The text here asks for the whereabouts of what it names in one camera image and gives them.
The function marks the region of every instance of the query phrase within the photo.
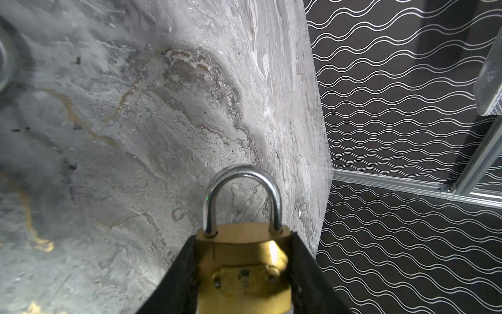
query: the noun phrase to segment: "steel shackle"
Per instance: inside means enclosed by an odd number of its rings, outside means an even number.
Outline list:
[[[272,202],[269,231],[272,234],[282,232],[282,202],[281,193],[275,180],[262,169],[248,164],[234,165],[220,171],[209,183],[206,199],[202,206],[204,221],[204,236],[216,236],[216,199],[221,188],[230,180],[240,177],[253,178],[262,184]]]

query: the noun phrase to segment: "circular object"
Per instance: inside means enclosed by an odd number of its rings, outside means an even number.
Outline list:
[[[0,92],[11,81],[16,68],[14,44],[9,34],[0,26]]]

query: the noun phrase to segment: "padlock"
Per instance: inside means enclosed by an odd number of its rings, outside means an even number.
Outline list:
[[[230,180],[249,177],[267,191],[270,223],[217,226],[216,199]],[[203,205],[203,228],[195,238],[199,283],[198,312],[282,314],[291,308],[291,231],[282,226],[282,203],[274,179],[252,165],[222,170],[210,182]]]

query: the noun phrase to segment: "wavy line pattern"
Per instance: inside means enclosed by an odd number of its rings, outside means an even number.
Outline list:
[[[502,192],[502,157],[497,158],[476,187]]]
[[[354,313],[502,312],[502,214],[334,181],[317,263]]]
[[[472,87],[502,2],[304,3],[333,167],[452,184],[494,120]]]

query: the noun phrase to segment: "gray marble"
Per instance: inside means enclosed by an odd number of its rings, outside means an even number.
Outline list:
[[[222,168],[278,182],[314,253],[331,163],[302,1],[5,0],[0,313],[133,313]],[[248,179],[219,223],[266,221]],[[32,305],[32,313],[37,308]]]

